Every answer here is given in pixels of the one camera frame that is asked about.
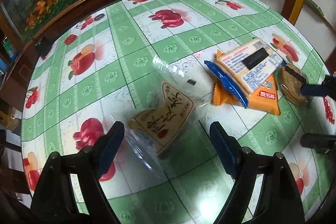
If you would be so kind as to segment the round crackers clear pack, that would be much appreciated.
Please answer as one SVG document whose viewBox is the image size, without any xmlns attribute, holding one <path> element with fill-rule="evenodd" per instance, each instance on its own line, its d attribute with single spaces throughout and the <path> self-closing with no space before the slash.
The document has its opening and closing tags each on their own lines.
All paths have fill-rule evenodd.
<svg viewBox="0 0 336 224">
<path fill-rule="evenodd" d="M 279 90 L 289 102 L 294 105 L 301 105 L 311 101 L 309 96 L 301 93 L 301 87 L 309 82 L 306 75 L 298 67 L 286 63 L 276 69 L 274 76 Z"/>
</svg>

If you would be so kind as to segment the orange cheese biscuit pack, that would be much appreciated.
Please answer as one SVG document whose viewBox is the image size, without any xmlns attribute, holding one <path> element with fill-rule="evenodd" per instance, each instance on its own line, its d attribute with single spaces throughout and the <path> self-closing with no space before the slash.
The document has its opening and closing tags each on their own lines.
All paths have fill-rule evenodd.
<svg viewBox="0 0 336 224">
<path fill-rule="evenodd" d="M 217 51 L 216 57 L 224 55 L 220 50 Z M 222 83 L 217 80 L 214 85 L 213 104 L 220 106 L 224 103 L 230 105 L 240 105 L 229 91 L 225 90 Z M 278 96 L 275 77 L 272 74 L 267 80 L 251 95 L 248 108 L 265 111 L 274 115 L 280 115 L 278 106 Z"/>
</svg>

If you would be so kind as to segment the blue-edged cracker pack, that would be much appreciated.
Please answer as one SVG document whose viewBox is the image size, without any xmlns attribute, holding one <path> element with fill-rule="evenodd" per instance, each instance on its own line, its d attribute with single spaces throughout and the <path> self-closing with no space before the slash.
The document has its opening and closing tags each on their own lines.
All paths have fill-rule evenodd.
<svg viewBox="0 0 336 224">
<path fill-rule="evenodd" d="M 218 56 L 204 61 L 208 69 L 219 79 L 240 104 L 247 108 L 251 95 L 285 61 L 259 38 Z"/>
</svg>

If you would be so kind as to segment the clear bag beige label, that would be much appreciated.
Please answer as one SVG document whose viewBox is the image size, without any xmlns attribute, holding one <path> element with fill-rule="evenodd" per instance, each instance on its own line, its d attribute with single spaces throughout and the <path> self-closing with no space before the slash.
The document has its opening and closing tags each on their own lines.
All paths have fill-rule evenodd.
<svg viewBox="0 0 336 224">
<path fill-rule="evenodd" d="M 130 84 L 130 102 L 114 102 L 106 123 L 125 126 L 117 153 L 123 174 L 159 181 L 193 170 L 215 152 L 201 123 L 211 82 L 204 67 L 190 55 L 171 64 L 155 57 L 153 68 Z"/>
</svg>

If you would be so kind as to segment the dark wooden sideboard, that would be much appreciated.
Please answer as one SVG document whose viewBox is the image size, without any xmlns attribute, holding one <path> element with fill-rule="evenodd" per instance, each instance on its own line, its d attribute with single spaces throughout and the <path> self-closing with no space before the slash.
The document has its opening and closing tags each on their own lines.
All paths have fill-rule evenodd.
<svg viewBox="0 0 336 224">
<path fill-rule="evenodd" d="M 40 39 L 46 39 L 48 43 L 54 42 L 78 21 L 117 1 L 120 0 L 79 0 L 47 22 L 27 44 L 21 42 L 13 28 L 2 18 L 1 30 L 19 52 L 19 56 L 15 63 L 9 65 L 9 71 L 1 80 L 1 99 L 22 110 L 28 81 L 39 57 L 34 48 L 35 43 Z"/>
</svg>

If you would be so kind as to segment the small black table clip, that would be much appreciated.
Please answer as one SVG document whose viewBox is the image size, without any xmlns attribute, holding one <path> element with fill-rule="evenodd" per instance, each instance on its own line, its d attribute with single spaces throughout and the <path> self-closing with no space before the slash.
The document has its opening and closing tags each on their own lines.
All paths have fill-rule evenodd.
<svg viewBox="0 0 336 224">
<path fill-rule="evenodd" d="M 41 58 L 43 58 L 43 57 L 46 57 L 49 54 L 49 52 L 52 48 L 52 44 L 53 44 L 53 42 L 47 40 L 45 37 L 42 37 L 35 42 L 34 48 L 35 48 L 36 52 L 38 53 L 38 55 Z"/>
</svg>

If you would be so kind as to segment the green fruit-print tablecloth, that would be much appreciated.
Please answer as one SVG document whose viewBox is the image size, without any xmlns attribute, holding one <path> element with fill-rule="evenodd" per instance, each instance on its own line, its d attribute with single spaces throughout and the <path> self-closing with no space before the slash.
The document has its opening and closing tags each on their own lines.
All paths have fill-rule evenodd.
<svg viewBox="0 0 336 224">
<path fill-rule="evenodd" d="M 282 152 L 293 172 L 306 219 L 327 196 L 333 171 L 326 156 L 300 145 L 305 133 L 335 134 L 335 102 L 295 105 L 272 99 L 280 115 L 212 103 L 215 76 L 206 66 L 253 38 L 266 42 L 311 84 L 329 73 L 305 36 L 258 0 L 122 0 L 73 25 L 39 58 L 23 111 L 27 184 L 35 192 L 50 153 L 77 153 L 138 112 L 161 105 L 169 81 L 202 99 L 178 140 L 161 158 L 127 136 L 100 184 L 122 223 L 211 223 L 234 181 L 210 142 L 210 125 L 256 153 Z"/>
</svg>

